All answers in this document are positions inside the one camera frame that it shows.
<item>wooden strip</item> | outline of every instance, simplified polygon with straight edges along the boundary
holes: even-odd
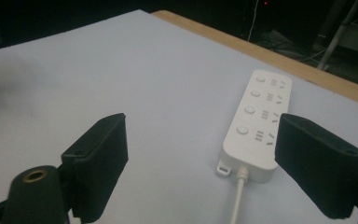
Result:
[[[268,49],[263,49],[235,36],[225,34],[169,11],[161,10],[154,12],[153,15],[358,102],[358,84],[356,83],[284,57]]]

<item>floor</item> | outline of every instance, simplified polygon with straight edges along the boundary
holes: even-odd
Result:
[[[245,40],[253,21],[253,5],[240,0],[0,0],[0,48],[40,37],[66,32],[96,21],[141,9],[146,12],[167,9],[191,20],[209,25]],[[258,21],[269,12],[258,11]],[[278,32],[262,29],[251,42],[302,63],[316,66],[324,48],[303,50]],[[358,83],[358,52],[338,48],[329,60],[327,72]]]

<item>power strip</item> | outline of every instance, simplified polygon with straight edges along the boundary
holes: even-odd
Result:
[[[249,179],[268,182],[278,163],[275,143],[282,113],[289,107],[292,80],[255,70],[228,129],[217,173],[228,176],[245,167]]]

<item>table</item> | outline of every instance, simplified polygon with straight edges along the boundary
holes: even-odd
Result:
[[[336,79],[166,11],[134,11],[0,49],[0,202],[15,175],[58,166],[60,155],[93,123],[123,112],[130,160],[99,222],[226,223],[235,178],[214,170],[255,69],[289,76],[289,112],[358,147],[358,102],[337,94]],[[307,71],[333,89],[302,79]],[[358,91],[339,80],[342,90]],[[324,217],[281,168],[267,184],[249,183],[243,198],[240,223],[358,220],[357,209],[347,220]]]

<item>white cable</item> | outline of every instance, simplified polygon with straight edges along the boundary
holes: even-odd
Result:
[[[246,169],[245,167],[241,167],[240,169],[238,169],[238,172],[237,172],[237,179],[238,179],[237,195],[235,197],[234,208],[232,210],[231,220],[229,222],[230,224],[237,223],[238,212],[241,207],[243,187],[248,182],[248,176],[249,176],[248,169]]]
[[[258,5],[258,0],[255,2],[255,14],[256,14],[256,12],[257,12],[257,5]],[[253,20],[253,22],[252,22],[251,30],[249,31],[248,42],[249,42],[250,39],[251,39],[252,31],[253,31],[253,28],[255,27],[255,14],[254,14],[254,20]]]

